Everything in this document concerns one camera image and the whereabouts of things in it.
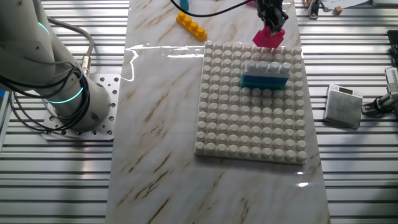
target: lego stud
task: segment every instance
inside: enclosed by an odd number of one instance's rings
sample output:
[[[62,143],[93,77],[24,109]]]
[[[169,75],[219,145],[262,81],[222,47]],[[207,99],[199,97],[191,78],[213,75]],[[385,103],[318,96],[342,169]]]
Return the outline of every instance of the lego stud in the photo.
[[[288,119],[288,118],[292,119],[293,117],[294,117],[294,112],[293,112],[292,109],[286,109],[284,111],[284,118],[285,119]]]
[[[232,124],[228,127],[228,134],[238,134],[239,133],[239,126],[236,124]]]
[[[261,54],[259,52],[254,53],[252,59],[257,62],[261,61]]]
[[[271,138],[263,138],[261,141],[262,147],[271,147],[272,146],[272,139]]]
[[[282,128],[283,125],[284,125],[284,122],[280,118],[275,118],[272,122],[273,128]]]
[[[229,112],[231,114],[237,114],[239,112],[239,106],[238,105],[232,105],[229,107]]]
[[[259,146],[261,143],[261,139],[257,136],[254,136],[253,138],[251,138],[250,143],[251,146]]]
[[[249,135],[250,133],[250,128],[247,125],[242,125],[241,128],[239,128],[239,134],[240,135]]]
[[[297,110],[294,114],[295,119],[304,119],[304,110]]]
[[[293,161],[296,158],[296,153],[293,150],[288,150],[285,153],[286,161]]]
[[[218,133],[227,133],[228,132],[228,125],[220,124],[218,126]]]
[[[281,54],[275,54],[274,58],[272,59],[273,62],[282,63],[284,57]]]
[[[272,115],[274,116],[274,118],[283,118],[284,117],[284,112],[280,108],[276,108],[272,112]]]
[[[279,72],[281,74],[289,74],[291,69],[292,65],[290,63],[285,62],[280,66]]]
[[[293,48],[293,55],[301,55],[303,49],[301,47],[294,47]]]
[[[296,143],[293,140],[288,139],[285,141],[284,147],[285,150],[294,150],[295,145]]]
[[[217,142],[220,144],[227,144],[228,143],[228,137],[226,134],[222,133],[219,134],[217,137]]]
[[[250,130],[250,135],[251,136],[260,136],[261,135],[261,128],[259,128],[258,126],[254,126]]]
[[[296,133],[294,134],[294,138],[296,139],[296,141],[304,140],[305,139],[305,131],[304,130],[296,131]]]
[[[271,115],[272,115],[272,110],[271,110],[271,108],[264,108],[264,109],[262,109],[262,115],[264,116],[264,117],[270,117]]]
[[[301,63],[302,60],[303,58],[301,57],[301,55],[296,55],[293,58],[293,64]]]
[[[208,124],[207,131],[210,133],[215,133],[217,131],[217,124],[214,122]]]
[[[218,116],[217,113],[210,113],[207,117],[207,121],[210,122],[217,122]]]
[[[228,124],[228,115],[227,114],[220,114],[218,116],[218,122],[219,123],[224,123],[224,124]]]
[[[259,97],[253,97],[253,99],[251,100],[251,104],[253,106],[260,106],[261,105],[261,99]]]
[[[226,50],[226,51],[224,51],[224,54],[223,54],[223,59],[232,59],[232,51],[230,51],[230,50]]]
[[[228,105],[227,104],[222,104],[218,107],[218,112],[219,113],[228,113]]]
[[[202,75],[201,82],[209,84],[210,83],[210,76],[207,75],[207,74]]]
[[[241,146],[248,146],[249,143],[250,143],[250,139],[247,136],[241,136],[239,138],[239,143],[240,143]]]
[[[231,145],[228,147],[228,154],[230,156],[236,156],[238,154],[238,147],[235,145]]]
[[[242,98],[241,98],[241,104],[242,104],[242,105],[249,105],[249,104],[250,104],[250,97],[248,97],[248,96],[242,96]]]
[[[294,131],[292,129],[288,129],[284,133],[284,139],[293,139],[294,138]]]
[[[274,108],[282,108],[283,104],[284,102],[281,99],[274,99],[274,101],[272,102]]]
[[[263,127],[271,127],[272,126],[272,119],[270,118],[263,118],[261,121],[261,125]]]
[[[202,142],[197,142],[195,144],[195,152],[204,153],[204,151],[205,151],[205,144],[203,144]]]
[[[223,85],[221,87],[221,94],[227,94],[229,95],[229,86],[228,85]]]
[[[215,133],[208,133],[206,136],[206,141],[207,142],[216,142],[217,140],[217,135]]]
[[[262,97],[270,97],[272,94],[272,91],[270,89],[265,89],[262,91]]]
[[[283,58],[284,63],[292,63],[293,57],[290,54],[287,54]]]
[[[220,77],[218,75],[213,75],[210,83],[211,84],[220,84]]]
[[[294,102],[294,109],[295,110],[301,110],[303,108],[304,108],[304,101],[296,100],[296,102]]]
[[[303,140],[297,141],[296,150],[304,151],[306,147],[307,147],[307,143],[305,141],[303,141]]]
[[[251,148],[250,156],[253,158],[258,158],[261,154],[261,150],[259,147]]]
[[[273,153],[274,152],[272,152],[272,149],[265,148],[262,150],[261,157],[263,157],[264,159],[271,159]]]
[[[264,137],[264,138],[271,137],[271,134],[272,134],[272,130],[271,130],[271,128],[268,128],[268,127],[263,128],[262,131],[261,131],[261,136]]]
[[[242,157],[248,157],[250,153],[250,149],[247,146],[241,146],[239,148],[239,155]]]
[[[205,142],[206,141],[206,134],[203,131],[198,131],[196,139],[197,139],[197,141]]]
[[[303,73],[301,72],[296,72],[293,76],[293,81],[294,82],[301,82],[303,80]]]
[[[234,86],[231,88],[231,95],[239,96],[241,89],[238,86]]]
[[[272,62],[273,56],[270,53],[266,53],[261,58],[265,62]]]
[[[282,158],[284,157],[284,152],[281,149],[276,149],[274,151],[273,157],[276,161],[282,160]]]
[[[284,131],[280,128],[275,128],[274,131],[272,132],[272,137],[274,139],[281,139],[283,138]]]
[[[239,138],[235,134],[230,135],[228,139],[229,139],[229,143],[230,144],[235,144],[236,145],[239,142]]]
[[[241,108],[241,114],[243,114],[243,115],[249,115],[249,114],[250,114],[250,107],[248,107],[248,106],[242,106],[242,108]]]
[[[253,116],[260,116],[261,114],[261,109],[258,106],[253,106],[253,108],[251,108],[251,114]]]
[[[292,119],[286,119],[284,121],[284,128],[285,129],[293,129],[294,128],[294,121]]]
[[[207,103],[206,102],[199,103],[199,111],[207,111]]]
[[[204,111],[201,111],[198,113],[198,120],[199,121],[206,121],[207,120],[207,113]]]
[[[228,148],[224,144],[219,144],[217,146],[217,154],[219,155],[225,155],[227,154]]]
[[[258,117],[258,116],[254,116],[254,117],[251,118],[250,124],[252,126],[260,126],[260,122],[261,122],[261,118]]]
[[[296,130],[303,130],[305,127],[305,121],[304,120],[297,120],[296,123],[294,124],[294,128]]]
[[[297,158],[296,158],[297,162],[305,162],[306,159],[307,159],[306,152],[301,151],[297,153]]]
[[[294,102],[293,100],[285,100],[284,101],[284,109],[293,109]]]
[[[232,114],[232,115],[229,117],[229,122],[230,122],[231,124],[237,124],[238,121],[239,121],[239,116],[236,115],[236,114]]]

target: mounting plate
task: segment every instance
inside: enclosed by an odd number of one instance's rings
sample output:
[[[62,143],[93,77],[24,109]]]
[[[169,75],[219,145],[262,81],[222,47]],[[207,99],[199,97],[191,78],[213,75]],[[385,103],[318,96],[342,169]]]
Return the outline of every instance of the mounting plate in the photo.
[[[94,127],[91,131],[77,133],[68,129],[66,131],[53,131],[50,134],[42,133],[44,139],[48,141],[110,141],[114,138],[114,130],[116,127],[116,112],[118,110],[118,99],[121,76],[118,74],[90,74],[90,78],[94,82],[98,82],[105,87],[111,98],[111,106],[109,113],[101,124]],[[58,119],[46,111],[44,125],[56,128],[62,125]]]

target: white lego brick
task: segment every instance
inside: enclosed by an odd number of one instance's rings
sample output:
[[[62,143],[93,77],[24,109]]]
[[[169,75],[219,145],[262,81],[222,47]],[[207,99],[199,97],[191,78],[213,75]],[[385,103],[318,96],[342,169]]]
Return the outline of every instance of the white lego brick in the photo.
[[[194,151],[204,156],[303,164],[306,133],[301,47],[205,44]],[[249,75],[294,74],[285,90],[240,88]]]

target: black cable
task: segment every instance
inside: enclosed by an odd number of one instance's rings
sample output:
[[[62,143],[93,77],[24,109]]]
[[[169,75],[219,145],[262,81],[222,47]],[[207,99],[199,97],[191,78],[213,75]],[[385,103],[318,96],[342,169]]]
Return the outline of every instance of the black cable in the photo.
[[[66,22],[58,21],[58,20],[53,19],[53,18],[51,18],[49,16],[47,16],[47,19],[52,24],[55,24],[55,25],[58,25],[58,26],[62,26],[64,28],[66,28],[66,29],[78,32],[79,34],[85,36],[88,39],[88,42],[89,42],[88,50],[87,50],[87,53],[85,54],[85,56],[90,56],[91,55],[91,53],[93,52],[93,48],[94,48],[94,40],[93,40],[92,36],[89,33],[87,33],[87,31],[85,31],[85,30],[83,30],[83,29],[81,29],[81,28],[79,28],[77,26],[73,26],[73,25],[67,24]]]
[[[251,1],[253,1],[253,0],[246,0],[246,1],[242,2],[242,3],[239,3],[239,4],[237,4],[237,5],[234,5],[234,6],[232,6],[232,7],[227,8],[227,9],[224,9],[224,10],[222,10],[222,11],[220,11],[220,12],[215,12],[215,13],[205,14],[205,15],[198,15],[198,14],[194,14],[194,13],[188,12],[188,11],[184,10],[183,8],[181,8],[174,0],[170,0],[170,1],[172,2],[172,4],[173,4],[177,9],[179,9],[180,11],[182,11],[183,13],[185,13],[186,15],[193,16],[193,17],[212,17],[212,16],[220,15],[220,14],[222,14],[222,13],[226,13],[226,12],[228,12],[228,11],[231,11],[232,9],[236,9],[237,7],[243,6],[243,5],[245,5],[245,4],[247,4],[248,2],[251,2]]]

